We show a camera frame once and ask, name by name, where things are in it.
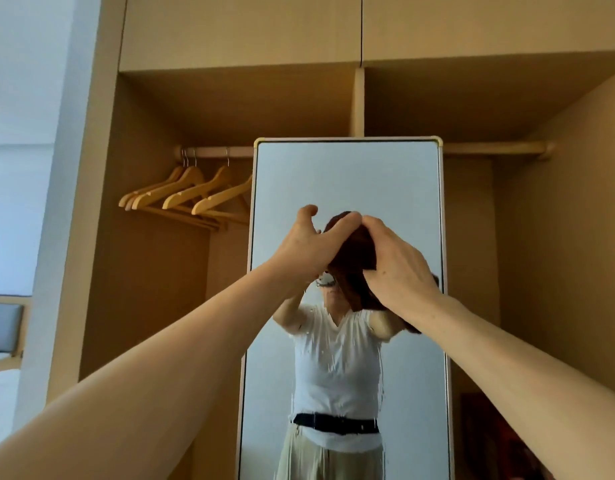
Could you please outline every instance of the mirror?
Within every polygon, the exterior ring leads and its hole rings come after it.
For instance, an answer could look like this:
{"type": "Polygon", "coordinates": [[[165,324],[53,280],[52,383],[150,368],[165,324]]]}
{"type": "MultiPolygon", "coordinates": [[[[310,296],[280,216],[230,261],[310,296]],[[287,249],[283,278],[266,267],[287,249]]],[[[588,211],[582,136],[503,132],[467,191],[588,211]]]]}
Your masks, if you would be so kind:
{"type": "MultiPolygon", "coordinates": [[[[254,172],[250,268],[271,257],[296,211],[314,203],[320,230],[347,210],[380,217],[424,254],[443,288],[437,139],[266,139],[254,172]]],[[[371,310],[330,314],[341,299],[327,295],[330,281],[307,288],[298,331],[270,320],[248,349],[239,480],[450,479],[445,354],[407,330],[380,341],[371,310]]]]}

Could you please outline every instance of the white t-shirt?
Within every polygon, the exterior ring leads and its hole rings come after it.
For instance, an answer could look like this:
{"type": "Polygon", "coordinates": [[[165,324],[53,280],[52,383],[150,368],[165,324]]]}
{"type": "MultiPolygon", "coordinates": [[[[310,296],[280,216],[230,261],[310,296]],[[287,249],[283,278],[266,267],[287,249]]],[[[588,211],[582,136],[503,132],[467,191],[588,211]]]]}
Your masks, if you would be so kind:
{"type": "MultiPolygon", "coordinates": [[[[292,417],[323,413],[350,419],[379,415],[381,341],[370,330],[370,313],[348,312],[337,327],[323,305],[301,305],[306,322],[295,340],[296,389],[292,417]]],[[[340,452],[381,446],[381,434],[337,435],[301,428],[312,443],[340,452]]]]}

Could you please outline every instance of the beige skirt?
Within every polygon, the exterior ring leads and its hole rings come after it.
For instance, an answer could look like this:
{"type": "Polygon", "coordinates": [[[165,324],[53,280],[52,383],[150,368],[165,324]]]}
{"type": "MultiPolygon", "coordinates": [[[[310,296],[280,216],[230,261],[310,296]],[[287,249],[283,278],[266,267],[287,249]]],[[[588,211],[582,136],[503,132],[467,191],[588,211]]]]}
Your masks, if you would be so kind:
{"type": "Polygon", "coordinates": [[[363,453],[327,450],[290,424],[275,480],[383,480],[383,448],[363,453]]]}

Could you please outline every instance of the upper cabinet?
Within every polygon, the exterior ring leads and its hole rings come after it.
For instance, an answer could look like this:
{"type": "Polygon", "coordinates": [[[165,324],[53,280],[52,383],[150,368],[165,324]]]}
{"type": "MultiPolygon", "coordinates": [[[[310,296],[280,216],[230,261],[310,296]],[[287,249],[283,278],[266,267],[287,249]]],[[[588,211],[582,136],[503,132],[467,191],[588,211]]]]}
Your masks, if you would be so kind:
{"type": "Polygon", "coordinates": [[[615,50],[615,0],[363,0],[363,61],[615,50]]]}
{"type": "Polygon", "coordinates": [[[360,60],[361,0],[127,0],[122,72],[360,60]]]}

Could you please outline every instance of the closet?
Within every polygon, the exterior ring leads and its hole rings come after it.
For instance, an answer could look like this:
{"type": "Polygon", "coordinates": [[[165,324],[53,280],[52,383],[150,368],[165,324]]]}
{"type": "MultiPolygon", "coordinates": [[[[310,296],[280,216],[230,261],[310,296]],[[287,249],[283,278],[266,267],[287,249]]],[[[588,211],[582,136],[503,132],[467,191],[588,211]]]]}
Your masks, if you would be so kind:
{"type": "MultiPolygon", "coordinates": [[[[80,378],[245,274],[246,225],[119,207],[178,146],[436,135],[449,293],[615,389],[615,0],[507,1],[127,0],[122,44],[94,62],[120,55],[80,378]],[[537,143],[452,146],[501,141],[537,143]]],[[[119,29],[118,8],[103,0],[101,27],[119,29]]],[[[195,163],[211,178],[228,158],[195,163]]],[[[245,182],[252,160],[229,168],[245,182]]],[[[454,369],[463,480],[459,397],[475,386],[454,369]]],[[[234,477],[239,373],[172,478],[234,477]]]]}

